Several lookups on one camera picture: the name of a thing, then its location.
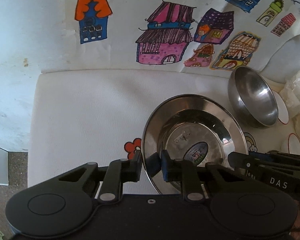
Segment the pink house drawing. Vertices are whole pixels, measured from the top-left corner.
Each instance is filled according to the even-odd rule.
[[[179,62],[192,41],[193,7],[165,2],[148,18],[148,29],[137,39],[137,62],[165,65]]]
[[[281,19],[281,21],[277,24],[276,27],[271,31],[277,36],[281,36],[286,30],[288,30],[293,23],[296,21],[296,18],[292,13],[287,14],[285,17]]]
[[[206,44],[203,47],[194,50],[194,55],[185,61],[186,67],[207,67],[210,65],[212,55],[214,54],[212,44]]]

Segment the door drawing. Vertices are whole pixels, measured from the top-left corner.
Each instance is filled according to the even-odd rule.
[[[265,16],[263,16],[263,17],[260,19],[259,23],[261,23],[261,24],[263,24],[263,25],[266,25],[267,21],[269,21],[270,18],[271,18],[271,17],[270,17],[269,15],[265,15]]]
[[[236,67],[236,65],[237,65],[236,61],[230,61],[227,64],[225,64],[224,68],[230,68],[230,69],[232,69],[232,68]]]
[[[161,64],[172,64],[175,63],[176,60],[177,60],[176,55],[168,55],[162,59]]]

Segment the metal bowl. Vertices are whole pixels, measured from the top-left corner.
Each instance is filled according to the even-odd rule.
[[[155,167],[156,152],[166,149],[171,159],[190,160],[197,166],[217,162],[230,167],[232,151],[248,154],[243,132],[223,106],[200,95],[179,95],[160,104],[149,117],[142,136],[144,167],[155,189],[162,194],[180,191],[167,183]]]
[[[255,128],[271,127],[278,119],[278,106],[268,84],[246,66],[236,68],[228,82],[228,96],[238,118]]]

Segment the yellow house drawing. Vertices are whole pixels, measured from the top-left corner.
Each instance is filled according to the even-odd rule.
[[[247,65],[257,50],[260,40],[260,37],[252,33],[237,34],[229,46],[219,54],[211,69],[234,70],[241,65]]]
[[[269,8],[257,19],[257,22],[268,26],[273,19],[282,11],[283,0],[274,0]]]

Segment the white wall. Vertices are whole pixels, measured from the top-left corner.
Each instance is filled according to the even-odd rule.
[[[27,151],[40,69],[66,64],[58,44],[62,2],[0,0],[0,147],[5,150]]]

